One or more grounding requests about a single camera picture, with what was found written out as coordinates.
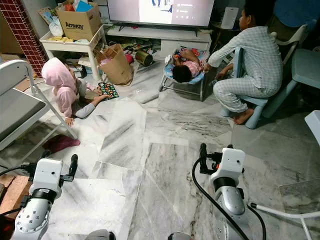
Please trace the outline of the pink cloth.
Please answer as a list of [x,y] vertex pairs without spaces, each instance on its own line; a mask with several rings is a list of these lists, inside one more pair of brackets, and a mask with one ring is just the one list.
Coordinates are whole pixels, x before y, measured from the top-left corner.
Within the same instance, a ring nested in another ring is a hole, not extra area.
[[58,134],[44,142],[44,144],[42,144],[42,147],[53,154],[60,152],[67,147],[79,146],[80,144],[81,141],[79,139],[75,139],[64,134]]

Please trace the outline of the brown wooden blocks stack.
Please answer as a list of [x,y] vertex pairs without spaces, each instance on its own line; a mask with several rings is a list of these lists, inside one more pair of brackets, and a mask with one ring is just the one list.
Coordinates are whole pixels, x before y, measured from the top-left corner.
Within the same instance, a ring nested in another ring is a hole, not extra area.
[[1,202],[0,213],[15,210],[20,207],[23,197],[29,195],[29,188],[32,183],[29,176],[3,174],[0,176]]

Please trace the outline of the grey white folding chair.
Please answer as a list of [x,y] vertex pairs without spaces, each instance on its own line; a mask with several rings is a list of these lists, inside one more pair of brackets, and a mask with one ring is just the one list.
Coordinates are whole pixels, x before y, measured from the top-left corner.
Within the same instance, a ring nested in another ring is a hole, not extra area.
[[61,123],[32,147],[21,160],[25,160],[60,128],[66,128],[73,139],[78,139],[71,126],[67,125],[62,115],[35,84],[34,71],[27,61],[14,59],[0,64],[0,92],[0,150],[25,134],[48,112],[53,112]]

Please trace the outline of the blue plastic child chair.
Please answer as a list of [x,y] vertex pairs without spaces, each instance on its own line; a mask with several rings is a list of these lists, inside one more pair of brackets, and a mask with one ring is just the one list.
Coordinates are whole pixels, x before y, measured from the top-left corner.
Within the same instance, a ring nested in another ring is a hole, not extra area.
[[[240,47],[237,46],[233,50],[233,60],[232,63],[234,64],[233,74],[240,75],[245,73],[245,69],[243,66],[243,56],[245,54],[245,51]],[[297,89],[298,85],[306,84],[306,80],[303,78],[300,78],[300,76],[297,74],[297,70],[300,67],[297,67],[297,59],[299,57],[299,54],[296,52],[294,53],[294,59],[291,63],[291,80],[286,84],[284,87],[282,87],[281,90],[277,94],[275,94],[272,97],[253,97],[248,96],[245,94],[235,94],[235,97],[238,98],[237,102],[242,103],[243,105],[246,105],[247,103],[250,103],[253,106],[247,107],[247,110],[251,115],[247,115],[245,121],[243,123],[237,123],[240,125],[245,125],[250,130],[254,130],[260,121],[261,118],[271,118],[274,116],[274,114],[278,111],[279,107],[284,103],[286,98],[290,96],[290,94]],[[222,103],[222,106],[224,107],[222,109],[222,116],[223,117],[229,117],[231,114],[234,114],[233,116],[240,117],[240,112],[235,112],[233,110],[229,110],[226,106],[226,103]]]

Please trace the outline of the blue baby bouncer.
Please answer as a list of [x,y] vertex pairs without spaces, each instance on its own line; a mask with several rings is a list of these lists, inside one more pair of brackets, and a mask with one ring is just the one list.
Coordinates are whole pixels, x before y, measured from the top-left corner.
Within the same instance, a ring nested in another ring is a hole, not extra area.
[[[192,95],[197,95],[199,96],[199,100],[203,101],[204,98],[204,87],[205,87],[205,73],[200,70],[197,75],[194,77],[190,78],[188,81],[178,81],[175,80],[174,74],[173,74],[173,69],[175,66],[175,61],[176,59],[179,59],[181,62],[189,62],[190,60],[183,57],[181,55],[182,51],[189,51],[191,52],[195,57],[198,58],[198,61],[194,61],[195,63],[199,63],[199,65],[202,67],[208,57],[210,56],[210,52],[208,50],[202,50],[198,48],[190,48],[187,46],[180,45],[178,46],[174,52],[170,55],[167,55],[164,59],[164,68],[163,68],[163,76],[162,80],[160,83],[160,87],[158,87],[158,91],[162,92],[166,89],[178,91],[180,93],[185,93],[185,94],[192,94]],[[176,87],[173,87],[171,84],[172,83],[182,83],[182,84],[188,84],[188,85],[196,85],[197,83],[199,84],[199,91],[198,92],[192,92],[188,90],[183,90],[183,89],[178,89]]]

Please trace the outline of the child in pink hoodie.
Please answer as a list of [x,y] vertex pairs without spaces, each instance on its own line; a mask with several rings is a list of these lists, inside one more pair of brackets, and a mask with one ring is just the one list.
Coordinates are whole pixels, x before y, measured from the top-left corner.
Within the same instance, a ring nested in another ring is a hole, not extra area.
[[86,118],[100,102],[111,97],[98,87],[77,78],[57,57],[50,58],[42,66],[41,75],[46,85],[54,88],[55,102],[70,127],[74,124],[74,117]]

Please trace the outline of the grey left robot leg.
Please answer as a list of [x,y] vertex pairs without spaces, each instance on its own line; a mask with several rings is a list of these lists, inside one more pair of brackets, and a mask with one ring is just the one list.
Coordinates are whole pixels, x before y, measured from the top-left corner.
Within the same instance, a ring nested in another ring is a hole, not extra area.
[[116,240],[115,234],[109,230],[94,230],[84,240]]

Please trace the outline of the grey robot leg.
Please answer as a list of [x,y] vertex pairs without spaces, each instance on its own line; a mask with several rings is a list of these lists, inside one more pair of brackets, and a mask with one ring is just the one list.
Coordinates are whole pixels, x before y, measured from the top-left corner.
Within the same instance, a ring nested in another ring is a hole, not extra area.
[[167,240],[192,240],[192,236],[180,231],[174,231],[169,234]]
[[116,240],[115,234],[109,230],[94,230],[84,240]]

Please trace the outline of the grey right robot leg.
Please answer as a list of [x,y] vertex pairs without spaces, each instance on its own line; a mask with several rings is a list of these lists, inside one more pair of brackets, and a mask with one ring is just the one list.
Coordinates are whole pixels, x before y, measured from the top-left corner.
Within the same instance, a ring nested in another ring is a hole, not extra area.
[[174,231],[169,234],[167,240],[192,240],[192,236],[180,231]]

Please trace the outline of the colourful toy board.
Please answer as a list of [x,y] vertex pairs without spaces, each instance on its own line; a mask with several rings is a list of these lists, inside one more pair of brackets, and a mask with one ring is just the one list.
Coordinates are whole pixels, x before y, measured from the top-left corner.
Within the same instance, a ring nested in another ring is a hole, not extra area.
[[119,98],[119,94],[112,83],[99,82],[96,89],[100,90],[103,95],[107,95],[104,100]]

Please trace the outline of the baby in pink clothes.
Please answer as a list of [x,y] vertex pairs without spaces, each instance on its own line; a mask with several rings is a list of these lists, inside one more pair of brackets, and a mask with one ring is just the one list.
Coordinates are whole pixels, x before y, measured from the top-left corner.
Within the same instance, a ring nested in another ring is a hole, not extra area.
[[178,83],[187,83],[201,73],[203,66],[196,48],[185,48],[173,54],[172,74]]

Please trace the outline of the white tube rack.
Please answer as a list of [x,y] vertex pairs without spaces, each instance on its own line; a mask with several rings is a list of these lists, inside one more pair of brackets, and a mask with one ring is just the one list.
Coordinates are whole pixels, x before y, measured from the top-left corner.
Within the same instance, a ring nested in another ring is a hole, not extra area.
[[252,208],[255,208],[256,210],[261,210],[261,211],[265,211],[266,213],[270,213],[273,215],[277,215],[279,217],[285,217],[285,218],[292,218],[295,220],[299,220],[301,222],[302,228],[304,230],[304,233],[306,235],[307,240],[313,240],[313,236],[311,236],[311,232],[309,227],[307,226],[306,223],[306,219],[307,218],[318,218],[320,217],[320,211],[315,211],[315,212],[309,212],[306,214],[289,214],[286,212],[282,212],[279,210],[275,210],[272,208],[269,208],[267,206],[262,206],[262,205],[258,205],[254,202],[251,202],[249,204]]

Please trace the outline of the boy in checked pyjamas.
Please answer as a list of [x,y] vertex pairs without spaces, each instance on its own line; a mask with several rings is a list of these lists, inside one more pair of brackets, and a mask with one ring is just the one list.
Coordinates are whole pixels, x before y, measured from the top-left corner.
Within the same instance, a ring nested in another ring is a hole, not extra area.
[[282,82],[282,58],[275,37],[269,34],[267,22],[274,12],[275,0],[245,0],[238,25],[240,33],[213,52],[203,65],[206,73],[218,67],[224,55],[235,48],[244,50],[243,66],[246,77],[227,78],[215,83],[217,100],[235,114],[233,121],[244,124],[254,114],[240,96],[270,98],[279,91]]

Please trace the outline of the brown paper bag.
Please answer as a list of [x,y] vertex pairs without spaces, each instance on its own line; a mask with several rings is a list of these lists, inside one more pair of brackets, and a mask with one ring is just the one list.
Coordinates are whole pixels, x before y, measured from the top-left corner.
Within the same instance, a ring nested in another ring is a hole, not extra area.
[[100,69],[114,85],[128,86],[133,80],[133,70],[125,57],[121,44],[109,42],[96,57]]

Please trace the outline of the white side table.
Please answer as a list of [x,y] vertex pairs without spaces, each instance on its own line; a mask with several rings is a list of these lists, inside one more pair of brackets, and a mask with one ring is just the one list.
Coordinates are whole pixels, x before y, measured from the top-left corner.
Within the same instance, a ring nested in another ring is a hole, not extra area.
[[100,29],[93,35],[89,42],[62,42],[49,40],[53,35],[47,32],[43,35],[39,42],[44,47],[46,55],[49,58],[54,58],[53,51],[68,51],[76,53],[86,53],[88,55],[89,66],[92,69],[93,78],[96,82],[105,82],[106,75],[99,68],[99,61],[97,61],[96,53],[104,48],[107,44],[105,34],[105,24],[100,26]]

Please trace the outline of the pale blue chair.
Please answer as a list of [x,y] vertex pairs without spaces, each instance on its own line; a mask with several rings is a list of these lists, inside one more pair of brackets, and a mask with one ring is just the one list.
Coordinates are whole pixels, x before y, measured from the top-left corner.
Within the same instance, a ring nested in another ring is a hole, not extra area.
[[291,62],[292,80],[320,90],[320,52],[295,50]]

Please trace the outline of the metal tin can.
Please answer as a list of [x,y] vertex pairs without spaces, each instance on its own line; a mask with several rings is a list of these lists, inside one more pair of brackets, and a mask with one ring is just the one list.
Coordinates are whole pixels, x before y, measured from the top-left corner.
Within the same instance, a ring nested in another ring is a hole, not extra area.
[[153,54],[146,49],[135,51],[134,60],[143,67],[151,66],[154,63]]

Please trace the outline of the yellow banana bunch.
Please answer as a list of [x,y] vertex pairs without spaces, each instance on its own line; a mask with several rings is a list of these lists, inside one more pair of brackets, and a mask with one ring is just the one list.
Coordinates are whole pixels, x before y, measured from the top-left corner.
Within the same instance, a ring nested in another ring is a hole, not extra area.
[[48,41],[54,41],[54,42],[74,42],[73,39],[68,38],[66,36],[52,36],[47,39]]

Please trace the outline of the white television cabinet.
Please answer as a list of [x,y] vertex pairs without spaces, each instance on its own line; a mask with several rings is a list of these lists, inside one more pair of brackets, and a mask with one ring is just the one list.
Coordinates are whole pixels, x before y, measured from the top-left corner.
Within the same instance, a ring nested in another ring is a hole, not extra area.
[[107,36],[119,36],[129,38],[145,38],[160,40],[160,50],[154,54],[154,58],[165,58],[172,54],[180,46],[209,50],[211,35],[199,32],[199,30],[157,29],[152,27],[132,28],[130,26],[103,25]]

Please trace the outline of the white plastic chair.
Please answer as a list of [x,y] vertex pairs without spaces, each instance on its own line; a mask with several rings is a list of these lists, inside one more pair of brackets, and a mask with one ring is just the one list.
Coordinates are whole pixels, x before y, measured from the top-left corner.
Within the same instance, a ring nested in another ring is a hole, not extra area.
[[282,63],[285,65],[307,36],[307,23],[300,25],[295,31],[294,27],[290,27],[282,23],[279,19],[272,19],[267,31],[275,38],[279,45],[278,49],[283,55]]

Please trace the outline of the white flat device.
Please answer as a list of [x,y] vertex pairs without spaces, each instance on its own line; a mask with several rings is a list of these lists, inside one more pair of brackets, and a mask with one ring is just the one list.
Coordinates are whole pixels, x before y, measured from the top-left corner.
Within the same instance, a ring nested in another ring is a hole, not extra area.
[[238,7],[226,7],[222,14],[220,28],[224,30],[233,30],[239,11],[240,9]]

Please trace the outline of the red brick pillar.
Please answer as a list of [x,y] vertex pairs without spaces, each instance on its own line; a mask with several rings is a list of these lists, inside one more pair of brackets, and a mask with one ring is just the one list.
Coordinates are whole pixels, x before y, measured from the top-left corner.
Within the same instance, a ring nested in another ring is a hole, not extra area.
[[42,67],[48,60],[22,0],[0,0],[0,11],[16,38],[20,49],[30,63],[34,75],[41,77]]

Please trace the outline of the brown Amway cardboard box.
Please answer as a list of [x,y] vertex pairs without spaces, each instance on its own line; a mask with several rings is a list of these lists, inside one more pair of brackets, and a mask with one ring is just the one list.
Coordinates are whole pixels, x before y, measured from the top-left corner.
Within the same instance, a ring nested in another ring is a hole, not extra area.
[[74,41],[91,41],[94,34],[102,29],[99,5],[87,0],[67,0],[55,8],[66,37]]

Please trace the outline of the colourful picture card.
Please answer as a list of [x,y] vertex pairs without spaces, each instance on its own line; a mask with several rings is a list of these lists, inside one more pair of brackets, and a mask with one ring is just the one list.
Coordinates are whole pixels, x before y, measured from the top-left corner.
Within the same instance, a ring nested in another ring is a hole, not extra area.
[[52,9],[51,7],[42,7],[38,10],[38,14],[47,25],[59,24],[59,19],[55,13],[55,9]]

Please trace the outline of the flat screen television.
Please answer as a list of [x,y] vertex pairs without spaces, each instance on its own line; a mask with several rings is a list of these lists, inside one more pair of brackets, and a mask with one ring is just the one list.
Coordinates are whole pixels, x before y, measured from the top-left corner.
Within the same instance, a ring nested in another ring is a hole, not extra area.
[[214,0],[107,0],[107,7],[112,22],[206,27]]

